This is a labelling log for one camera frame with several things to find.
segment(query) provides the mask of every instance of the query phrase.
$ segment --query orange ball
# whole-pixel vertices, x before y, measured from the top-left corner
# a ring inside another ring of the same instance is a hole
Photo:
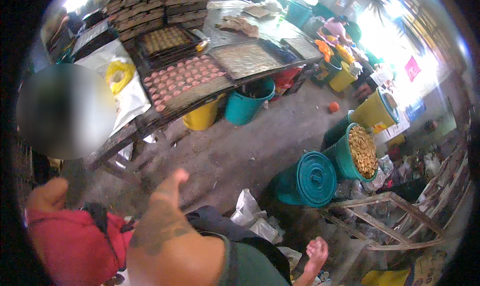
[[[339,111],[340,106],[337,102],[331,102],[328,108],[330,109],[330,112],[333,113]]]

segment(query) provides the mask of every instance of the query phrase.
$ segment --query dark hair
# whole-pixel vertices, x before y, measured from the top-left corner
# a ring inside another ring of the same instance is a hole
[[[346,15],[337,15],[333,18],[333,21],[336,23],[336,22],[340,22],[340,23],[346,23],[349,21],[349,18],[346,16]]]

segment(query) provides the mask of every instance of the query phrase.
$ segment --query wooden table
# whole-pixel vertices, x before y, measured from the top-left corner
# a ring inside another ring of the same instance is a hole
[[[242,43],[252,42],[254,39],[247,37],[243,33],[233,33],[222,31],[215,28],[216,23],[222,23],[222,17],[225,15],[242,15],[248,18],[248,21],[259,26],[260,37],[269,39],[273,43],[279,44],[282,38],[296,38],[305,37],[305,34],[296,26],[287,21],[282,21],[280,24],[278,19],[257,19],[242,12],[241,8],[220,8],[209,10],[208,16],[205,20],[203,32],[211,39],[208,50],[219,46],[234,46]],[[142,140],[148,135],[155,133],[157,130],[164,129],[170,122],[177,120],[183,115],[211,102],[215,97],[222,93],[231,91],[243,84],[260,79],[262,77],[271,75],[273,73],[281,72],[285,69],[297,67],[306,64],[307,73],[299,74],[296,77],[295,85],[291,88],[289,93],[295,93],[301,84],[308,78],[309,72],[312,71],[308,65],[320,61],[323,57],[312,58],[307,60],[300,60],[294,63],[284,64],[281,68],[270,71],[260,72],[250,75],[245,78],[231,80],[225,76],[213,79],[212,81],[200,85],[188,92],[182,93],[180,96],[172,98],[168,101],[166,109],[159,114],[154,108],[150,108],[144,114],[137,116],[130,123],[120,129],[117,133],[112,135],[107,141],[95,152],[83,158],[83,163],[86,169],[96,170],[103,168],[108,172],[121,177],[129,179],[132,182],[138,183],[140,181],[136,172],[135,166],[128,160],[118,155],[118,151],[122,150],[127,145],[137,140]],[[145,67],[138,67],[141,73],[150,72],[150,69]]]

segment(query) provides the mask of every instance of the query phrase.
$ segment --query metal table surface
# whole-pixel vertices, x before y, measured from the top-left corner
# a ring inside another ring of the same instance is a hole
[[[255,41],[254,38],[247,37],[241,32],[234,33],[215,28],[215,24],[223,22],[222,17],[225,15],[245,16],[249,23],[259,27],[261,38],[269,39],[276,44],[279,44],[282,38],[305,37],[305,33],[300,31],[296,26],[292,25],[286,20],[279,24],[277,18],[255,18],[247,13],[242,12],[241,8],[210,9],[205,20],[205,25],[203,26],[203,32],[211,39],[211,43],[208,45],[206,52],[221,46],[238,45]],[[141,140],[159,129],[165,128],[170,122],[175,121],[183,115],[186,115],[189,112],[207,104],[208,102],[212,101],[214,97],[220,95],[221,93],[226,93],[239,87],[240,85],[260,79],[264,76],[278,73],[285,69],[303,64],[313,63],[321,59],[322,57],[300,60],[294,63],[284,64],[281,68],[259,72],[237,80],[220,78],[213,79],[211,83],[208,83],[208,87],[206,86],[207,89],[201,89],[204,87],[204,85],[197,87],[200,89],[201,97],[194,97],[190,95],[189,100],[184,101],[182,104],[177,104],[173,108],[167,107],[163,114],[159,114],[154,108],[150,108],[144,114],[137,116],[130,123],[121,128],[117,133],[107,139],[107,141],[97,151],[93,152],[87,157],[84,157],[84,166],[89,170],[96,170],[103,166],[103,168],[108,169],[112,174],[125,178],[122,172],[135,171],[135,169],[129,168],[128,166],[126,169],[119,168],[115,165],[112,166],[112,164],[109,162],[111,158],[118,158],[119,155],[117,152],[123,149],[125,146],[133,143],[134,141]]]

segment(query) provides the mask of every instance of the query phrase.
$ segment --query hand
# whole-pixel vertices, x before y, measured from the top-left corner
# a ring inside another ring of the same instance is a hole
[[[166,200],[173,207],[179,207],[179,186],[180,183],[188,181],[189,173],[184,169],[176,169],[168,178],[166,178],[150,196],[150,202],[156,200]]]
[[[305,265],[303,269],[304,272],[312,273],[313,275],[318,275],[320,269],[327,261],[328,257],[328,245],[323,238],[320,236],[315,240],[312,240],[307,245],[307,255],[310,260]]]
[[[35,188],[28,196],[27,209],[43,212],[55,212],[65,208],[68,181],[54,178],[45,185]]]

